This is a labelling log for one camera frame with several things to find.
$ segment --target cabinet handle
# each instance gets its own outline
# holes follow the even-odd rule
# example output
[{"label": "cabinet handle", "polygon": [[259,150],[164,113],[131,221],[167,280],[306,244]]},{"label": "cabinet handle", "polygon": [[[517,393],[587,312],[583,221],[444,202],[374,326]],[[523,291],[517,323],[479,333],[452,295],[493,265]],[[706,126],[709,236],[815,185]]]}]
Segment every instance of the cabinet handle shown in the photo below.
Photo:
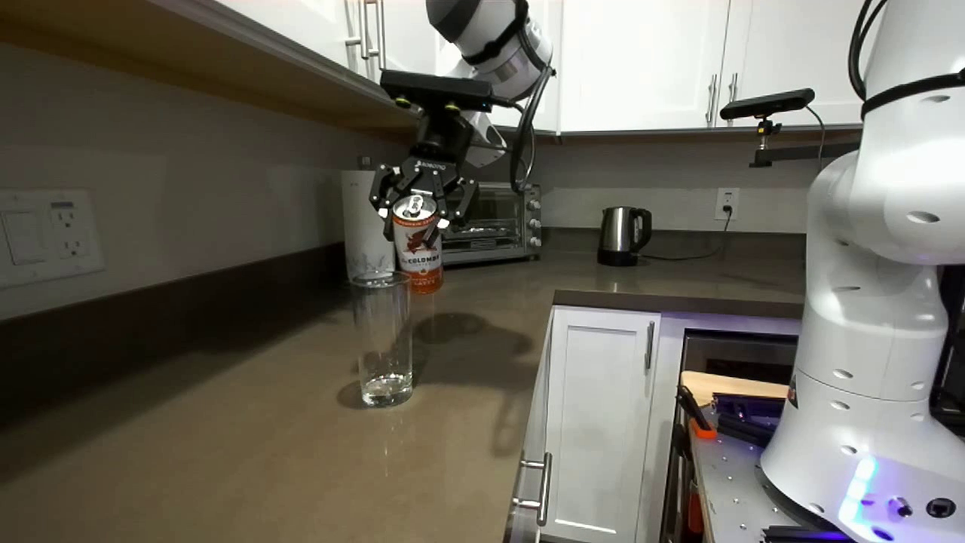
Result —
[{"label": "cabinet handle", "polygon": [[647,326],[646,326],[646,361],[642,361],[642,372],[646,372],[646,375],[651,375],[651,368],[654,368],[654,341],[658,341],[658,326],[647,323]]},{"label": "cabinet handle", "polygon": [[550,516],[550,482],[553,482],[553,454],[543,454],[543,463],[523,459],[520,472],[543,472],[541,502],[524,502],[524,499],[512,494],[512,507],[536,509],[536,524],[546,524],[546,516]]},{"label": "cabinet handle", "polygon": [[390,59],[390,46],[386,46],[386,44],[390,44],[390,36],[386,36],[386,33],[390,33],[390,32],[386,32],[386,29],[390,29],[386,0],[377,0],[377,15],[379,15],[379,33],[377,33],[377,41],[379,41],[379,44],[377,44],[377,49],[379,49],[379,71],[386,71],[386,59]]},{"label": "cabinet handle", "polygon": [[377,11],[379,0],[363,0],[363,62],[379,59],[379,36],[371,41],[371,19],[369,19],[371,7]]},{"label": "cabinet handle", "polygon": [[718,113],[718,76],[711,76],[711,84],[706,87],[709,90],[709,106],[706,106],[706,126],[714,126],[714,113]]},{"label": "cabinet handle", "polygon": [[348,41],[344,46],[348,49],[358,49],[363,46],[363,36],[355,33],[355,22],[354,22],[354,0],[344,0],[344,26],[348,26]]},{"label": "cabinet handle", "polygon": [[731,90],[731,102],[734,102],[740,97],[740,90],[742,90],[742,76],[740,74],[731,76],[728,90]]}]

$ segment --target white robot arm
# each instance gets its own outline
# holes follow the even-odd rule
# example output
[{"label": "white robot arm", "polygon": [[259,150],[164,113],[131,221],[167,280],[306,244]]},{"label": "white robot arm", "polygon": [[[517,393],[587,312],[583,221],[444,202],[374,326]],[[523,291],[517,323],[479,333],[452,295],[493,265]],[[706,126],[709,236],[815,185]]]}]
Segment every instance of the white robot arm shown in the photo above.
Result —
[{"label": "white robot arm", "polygon": [[371,206],[386,223],[402,199],[419,206],[433,218],[433,233],[424,236],[431,244],[438,229],[462,221],[477,197],[477,180],[462,174],[473,146],[494,146],[499,157],[507,147],[486,113],[528,101],[511,147],[511,185],[520,190],[523,146],[528,146],[553,66],[524,0],[424,0],[424,12],[440,36],[462,52],[469,78],[383,74],[383,87],[398,106],[423,109],[423,129],[398,167],[379,167]]},{"label": "white robot arm", "polygon": [[883,5],[864,146],[810,189],[793,396],[761,468],[852,539],[965,543],[965,440],[930,418],[935,265],[965,262],[965,5],[864,15]]}]

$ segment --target backsplash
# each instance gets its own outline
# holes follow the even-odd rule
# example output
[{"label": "backsplash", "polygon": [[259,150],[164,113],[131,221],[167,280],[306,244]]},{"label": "backsplash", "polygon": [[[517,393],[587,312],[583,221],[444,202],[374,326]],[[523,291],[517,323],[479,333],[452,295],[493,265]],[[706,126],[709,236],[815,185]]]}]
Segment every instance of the backsplash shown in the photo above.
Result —
[{"label": "backsplash", "polygon": [[642,206],[654,229],[711,233],[718,189],[740,189],[734,233],[805,233],[815,161],[749,170],[750,146],[692,141],[557,141],[536,147],[535,180],[543,189],[543,223],[596,229],[609,206]]},{"label": "backsplash", "polygon": [[0,46],[0,190],[88,190],[107,269],[0,321],[341,241],[338,170],[390,141]]}]

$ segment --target electric kettle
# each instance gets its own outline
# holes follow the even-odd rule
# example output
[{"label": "electric kettle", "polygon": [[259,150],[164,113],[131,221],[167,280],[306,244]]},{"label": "electric kettle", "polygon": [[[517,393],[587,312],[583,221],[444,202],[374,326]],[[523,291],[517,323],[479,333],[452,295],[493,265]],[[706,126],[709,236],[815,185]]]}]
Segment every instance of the electric kettle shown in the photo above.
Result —
[{"label": "electric kettle", "polygon": [[637,265],[637,253],[651,241],[651,211],[646,209],[604,209],[596,262]]}]

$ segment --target kitchen counter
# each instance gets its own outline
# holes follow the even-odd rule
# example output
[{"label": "kitchen counter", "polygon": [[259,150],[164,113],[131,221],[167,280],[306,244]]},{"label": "kitchen counter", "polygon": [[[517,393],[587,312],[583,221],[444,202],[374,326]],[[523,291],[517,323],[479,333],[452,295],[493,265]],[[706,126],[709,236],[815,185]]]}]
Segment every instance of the kitchen counter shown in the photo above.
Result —
[{"label": "kitchen counter", "polygon": [[735,236],[709,259],[604,269],[591,236],[557,233],[536,262],[447,273],[416,306],[419,391],[390,411],[355,398],[344,301],[271,341],[184,353],[0,435],[0,539],[502,539],[556,295],[800,313],[802,244]]}]

